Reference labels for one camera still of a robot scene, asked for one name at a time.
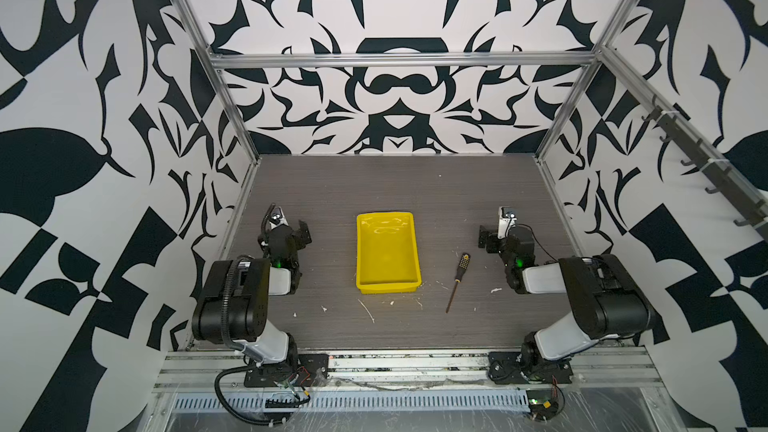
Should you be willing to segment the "black yellow handled screwdriver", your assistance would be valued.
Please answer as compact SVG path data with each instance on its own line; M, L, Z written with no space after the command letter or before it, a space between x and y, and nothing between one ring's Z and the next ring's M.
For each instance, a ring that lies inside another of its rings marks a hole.
M450 309L451 309L452 303L454 301L454 298L455 298L458 286L462 282L462 280L464 278L464 275L466 274L466 272L467 272L467 270L469 268L470 260L471 260L471 255L469 253L463 253L460 256L460 258L459 258L459 262L458 262L457 267L456 267L456 273L455 273L455 276L454 276L454 285L453 285L453 288L452 288L452 291L451 291L451 295L450 295L448 304L447 304L446 309L445 309L445 313L449 313L450 312Z

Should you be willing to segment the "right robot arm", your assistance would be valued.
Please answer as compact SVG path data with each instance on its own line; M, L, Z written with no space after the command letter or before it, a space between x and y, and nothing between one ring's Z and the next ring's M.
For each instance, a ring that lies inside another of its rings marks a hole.
M478 246L499 255L511 289L521 295L563 294L570 307L561 319L526 335L518 352L489 353L492 382L568 384L575 355L655 326L655 309L618 257L572 256L538 265L535 245L535 234L523 226L503 232L479 228Z

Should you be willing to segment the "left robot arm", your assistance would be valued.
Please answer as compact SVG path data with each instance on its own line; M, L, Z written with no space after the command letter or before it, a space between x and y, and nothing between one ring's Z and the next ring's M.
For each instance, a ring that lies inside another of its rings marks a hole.
M297 228L269 218L258 237L263 256L214 262L192 316L195 340L222 345L245 359L244 386L312 386L325 379L329 356L301 354L293 338L268 319L269 299L296 292L298 252L312 242Z

